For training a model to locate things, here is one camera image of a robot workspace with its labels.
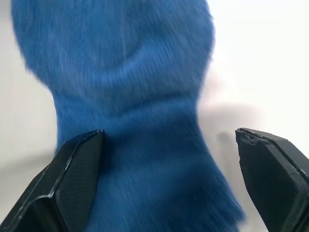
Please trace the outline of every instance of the white wall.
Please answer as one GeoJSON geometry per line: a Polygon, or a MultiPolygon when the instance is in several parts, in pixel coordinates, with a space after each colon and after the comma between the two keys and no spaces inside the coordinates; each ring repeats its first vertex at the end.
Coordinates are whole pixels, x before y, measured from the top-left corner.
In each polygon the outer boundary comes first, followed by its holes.
{"type": "MultiPolygon", "coordinates": [[[[309,36],[301,0],[210,0],[216,49],[199,122],[217,164],[246,210],[246,232],[266,231],[243,183],[234,130],[288,138],[309,155],[306,68],[309,36]]],[[[50,93],[25,70],[9,1],[0,1],[0,221],[56,144],[50,93]]]]}

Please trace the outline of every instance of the sock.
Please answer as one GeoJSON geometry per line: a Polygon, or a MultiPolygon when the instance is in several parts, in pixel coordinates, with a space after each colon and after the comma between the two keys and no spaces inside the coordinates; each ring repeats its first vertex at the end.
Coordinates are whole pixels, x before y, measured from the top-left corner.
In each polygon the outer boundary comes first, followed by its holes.
{"type": "Polygon", "coordinates": [[[197,125],[214,33],[204,0],[13,0],[12,15],[53,94],[57,147],[105,130],[86,232],[238,231],[243,212],[197,125]]]}

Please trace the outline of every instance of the blue sock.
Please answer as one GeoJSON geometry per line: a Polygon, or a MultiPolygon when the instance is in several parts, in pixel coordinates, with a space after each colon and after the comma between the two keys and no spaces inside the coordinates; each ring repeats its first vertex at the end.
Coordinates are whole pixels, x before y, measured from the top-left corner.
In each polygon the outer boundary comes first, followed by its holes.
{"type": "Polygon", "coordinates": [[[236,232],[243,212],[197,125],[213,46],[205,0],[13,0],[27,67],[53,94],[58,148],[104,129],[86,232],[236,232]]]}

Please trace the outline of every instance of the white surface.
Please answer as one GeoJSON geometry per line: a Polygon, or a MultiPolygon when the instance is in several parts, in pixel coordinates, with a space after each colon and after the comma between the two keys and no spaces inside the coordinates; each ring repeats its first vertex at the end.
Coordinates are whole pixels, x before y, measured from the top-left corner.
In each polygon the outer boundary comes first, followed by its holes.
{"type": "MultiPolygon", "coordinates": [[[[0,221],[52,158],[56,117],[50,93],[26,72],[15,43],[9,1],[0,1],[0,221]]],[[[309,154],[306,2],[210,0],[216,25],[214,62],[198,108],[212,155],[249,220],[267,231],[245,189],[234,130],[267,131],[309,154]]]]}

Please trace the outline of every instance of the black plastic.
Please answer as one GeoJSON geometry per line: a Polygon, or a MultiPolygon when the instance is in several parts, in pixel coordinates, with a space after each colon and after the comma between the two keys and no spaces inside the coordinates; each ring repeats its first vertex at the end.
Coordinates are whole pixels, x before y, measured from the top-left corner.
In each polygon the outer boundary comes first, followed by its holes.
{"type": "Polygon", "coordinates": [[[28,185],[0,232],[81,232],[95,196],[102,130],[79,135],[60,148],[28,185]]]}
{"type": "Polygon", "coordinates": [[[269,232],[309,232],[309,160],[288,140],[236,130],[247,191],[269,232]]]}

